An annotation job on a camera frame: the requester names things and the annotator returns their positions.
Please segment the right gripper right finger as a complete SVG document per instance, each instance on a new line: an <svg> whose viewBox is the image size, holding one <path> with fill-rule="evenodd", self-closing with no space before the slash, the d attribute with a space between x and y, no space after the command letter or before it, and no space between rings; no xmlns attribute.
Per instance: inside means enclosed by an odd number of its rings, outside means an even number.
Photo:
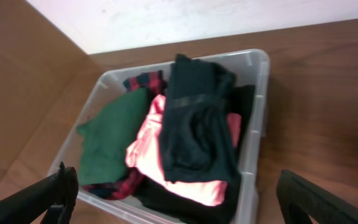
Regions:
<svg viewBox="0 0 358 224"><path fill-rule="evenodd" d="M358 224L358 208L284 169L276 194L286 224Z"/></svg>

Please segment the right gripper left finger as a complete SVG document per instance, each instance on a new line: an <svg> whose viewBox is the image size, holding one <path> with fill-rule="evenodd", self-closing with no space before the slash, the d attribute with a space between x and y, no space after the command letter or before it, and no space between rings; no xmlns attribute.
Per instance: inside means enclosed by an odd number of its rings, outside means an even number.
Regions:
<svg viewBox="0 0 358 224"><path fill-rule="evenodd" d="M75 168L61 162L58 172L0 200L0 224L32 223L41 215L42 223L69 224L78 191Z"/></svg>

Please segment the coral pink garment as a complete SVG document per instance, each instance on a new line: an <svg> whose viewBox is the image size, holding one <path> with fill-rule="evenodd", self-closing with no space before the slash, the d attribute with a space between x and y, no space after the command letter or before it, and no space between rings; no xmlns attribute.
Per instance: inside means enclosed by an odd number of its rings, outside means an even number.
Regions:
<svg viewBox="0 0 358 224"><path fill-rule="evenodd" d="M151 102L137 139L127 148L126 164L135 167L169 192L202 205L215 207L224 202L227 183L221 180L209 182L170 182L165 180L160 152L159 136L166 98L157 95Z"/></svg>

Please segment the dark green garment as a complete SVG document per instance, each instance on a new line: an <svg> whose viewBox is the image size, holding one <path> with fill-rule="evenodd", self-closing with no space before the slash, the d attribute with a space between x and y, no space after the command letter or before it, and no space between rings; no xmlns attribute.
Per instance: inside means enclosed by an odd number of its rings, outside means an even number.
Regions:
<svg viewBox="0 0 358 224"><path fill-rule="evenodd" d="M150 91L139 88L106 104L77 127L83 137L80 185L115 182L126 174L126 149L136 140L149 107Z"/></svg>

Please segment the red navy plaid shirt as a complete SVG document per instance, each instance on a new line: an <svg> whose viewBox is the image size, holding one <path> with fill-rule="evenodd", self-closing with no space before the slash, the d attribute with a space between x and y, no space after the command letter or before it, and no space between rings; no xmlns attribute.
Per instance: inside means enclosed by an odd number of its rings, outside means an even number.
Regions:
<svg viewBox="0 0 358 224"><path fill-rule="evenodd" d="M162 94L167 87L161 70L156 72L141 73L136 77L130 77L123 81L127 91L134 91L138 88L146 88L151 91L152 96ZM144 175L136 168L130 168L124 177L115 182L102 184L90 184L83 186L83 189L99 198L105 200L122 200L133 194Z"/></svg>

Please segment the black garment white tag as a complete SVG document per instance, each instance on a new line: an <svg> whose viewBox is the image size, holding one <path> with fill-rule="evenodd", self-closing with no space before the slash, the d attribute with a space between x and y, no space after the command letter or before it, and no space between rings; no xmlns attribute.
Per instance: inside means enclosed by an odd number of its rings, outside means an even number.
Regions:
<svg viewBox="0 0 358 224"><path fill-rule="evenodd" d="M241 131L238 145L235 147L236 159L239 159L241 146L245 144L245 133L252 113L255 86L235 87L229 95L229 111L241 115ZM241 179L238 177L229 183L225 191L224 202L215 207L207 207L190 199L180 197L165 190L148 177L138 186L133 196L141 204L162 214L190 224L228 224L234 218L237 209Z"/></svg>

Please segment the clear plastic storage bin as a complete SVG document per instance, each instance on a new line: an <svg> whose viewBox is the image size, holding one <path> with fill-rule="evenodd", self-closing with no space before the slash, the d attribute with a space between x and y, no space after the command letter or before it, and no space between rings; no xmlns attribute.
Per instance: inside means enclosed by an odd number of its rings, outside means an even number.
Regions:
<svg viewBox="0 0 358 224"><path fill-rule="evenodd" d="M204 60L216 62L235 73L236 86L255 86L252 114L239 149L238 167L242 180L233 223L256 223L259 205L259 195L256 187L257 163L260 140L265 136L265 106L270 59L263 50L249 49L210 55L206 56ZM163 71L164 77L169 78L170 63L157 63L105 72L96 82L75 124L84 123L92 118L105 104L121 96L126 90L122 84L125 79L137 76L140 73L157 70ZM145 208L132 196L121 201L107 201L80 190L78 198L131 223L179 223L177 218Z"/></svg>

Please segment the dark teal garment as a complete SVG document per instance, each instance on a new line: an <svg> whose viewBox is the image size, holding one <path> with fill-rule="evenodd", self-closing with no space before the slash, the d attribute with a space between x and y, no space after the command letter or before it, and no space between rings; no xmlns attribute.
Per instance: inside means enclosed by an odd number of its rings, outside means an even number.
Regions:
<svg viewBox="0 0 358 224"><path fill-rule="evenodd" d="M235 80L218 63L176 56L159 135L165 180L230 182L237 176L227 123L227 99Z"/></svg>

